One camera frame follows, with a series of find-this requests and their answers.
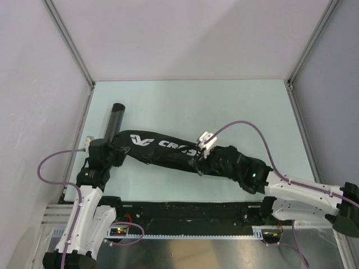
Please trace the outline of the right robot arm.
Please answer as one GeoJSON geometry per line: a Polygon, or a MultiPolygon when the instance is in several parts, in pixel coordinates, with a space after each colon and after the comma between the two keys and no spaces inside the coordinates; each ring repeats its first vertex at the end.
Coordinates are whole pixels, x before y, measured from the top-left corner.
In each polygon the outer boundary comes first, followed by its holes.
{"type": "Polygon", "coordinates": [[[260,209],[260,220],[271,225],[277,220],[304,220],[323,217],[343,235],[358,237],[358,186],[325,185],[291,176],[247,157],[233,146],[214,147],[208,155],[192,159],[195,171],[229,178],[251,194],[262,193],[271,205],[260,209]]]}

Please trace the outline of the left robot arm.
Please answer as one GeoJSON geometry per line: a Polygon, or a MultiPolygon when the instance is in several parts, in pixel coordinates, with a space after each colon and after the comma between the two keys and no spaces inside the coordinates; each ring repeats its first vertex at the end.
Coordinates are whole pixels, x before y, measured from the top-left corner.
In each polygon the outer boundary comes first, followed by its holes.
{"type": "Polygon", "coordinates": [[[43,257],[44,268],[96,268],[99,248],[110,225],[121,222],[121,199],[104,196],[112,167],[119,167],[129,151],[110,140],[87,137],[83,152],[88,156],[76,177],[68,182],[76,190],[65,231],[52,252],[43,257]]]}

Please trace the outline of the black shuttlecock tube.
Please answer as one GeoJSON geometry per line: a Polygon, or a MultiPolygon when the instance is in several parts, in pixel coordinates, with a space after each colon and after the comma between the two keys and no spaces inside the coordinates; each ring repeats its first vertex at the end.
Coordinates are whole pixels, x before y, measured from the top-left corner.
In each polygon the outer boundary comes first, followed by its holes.
{"type": "Polygon", "coordinates": [[[120,132],[123,116],[126,107],[121,103],[114,103],[109,115],[108,124],[105,130],[104,139],[112,140],[120,132]]]}

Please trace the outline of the black racket bag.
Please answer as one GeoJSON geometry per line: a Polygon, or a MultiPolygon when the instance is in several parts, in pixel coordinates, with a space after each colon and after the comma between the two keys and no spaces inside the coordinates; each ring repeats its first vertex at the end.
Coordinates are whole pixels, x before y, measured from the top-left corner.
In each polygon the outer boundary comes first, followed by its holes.
{"type": "MultiPolygon", "coordinates": [[[[128,156],[144,164],[196,173],[193,169],[193,157],[200,154],[200,151],[194,142],[138,130],[121,131],[114,136],[112,142],[116,146],[126,147],[128,156]]],[[[238,152],[235,147],[216,146],[210,154],[220,157],[221,177],[233,178],[239,172],[238,152]]]]}

